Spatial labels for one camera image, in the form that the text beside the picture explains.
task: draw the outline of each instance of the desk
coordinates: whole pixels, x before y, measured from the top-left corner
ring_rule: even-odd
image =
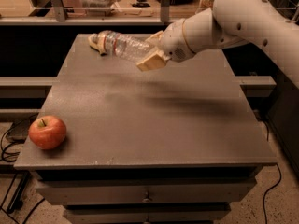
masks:
[[[72,223],[219,219],[276,163],[221,50],[140,72],[87,37],[39,114],[62,118],[66,140],[44,151],[27,139],[15,163]]]

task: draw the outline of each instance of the floor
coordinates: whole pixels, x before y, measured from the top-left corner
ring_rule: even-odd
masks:
[[[263,122],[258,122],[261,126],[261,132],[264,138],[267,138],[268,132]],[[10,126],[9,123],[0,123],[0,134],[4,133]],[[299,179],[295,176],[288,160],[284,156],[275,135],[270,131],[268,143],[273,152],[278,157],[278,167],[281,171],[281,181],[271,189],[265,198],[265,210],[267,214],[267,223],[269,224],[294,224],[299,223]],[[4,199],[8,186],[13,178],[10,174],[0,174],[0,202]],[[214,221],[214,224],[262,224],[265,223],[265,214],[263,211],[263,196],[266,191],[279,181],[279,171],[276,166],[264,167],[256,176],[257,185],[249,194],[238,203],[231,203],[232,211],[222,220]],[[4,210],[7,206],[13,190],[19,183],[20,177],[17,177],[15,185],[11,189],[7,200],[3,204]],[[36,203],[42,200],[42,196],[35,191],[35,180],[30,179],[21,199],[23,206],[20,210],[15,210],[10,214],[16,221],[8,217],[5,212],[0,211],[1,224],[23,223],[29,212]],[[47,201],[42,202],[37,209],[28,218],[27,224],[70,224],[62,217],[64,209],[61,206],[52,206]]]

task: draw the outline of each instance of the apple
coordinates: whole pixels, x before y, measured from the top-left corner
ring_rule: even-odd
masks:
[[[56,116],[43,116],[30,125],[28,135],[31,141],[41,149],[54,149],[64,141],[66,126]]]

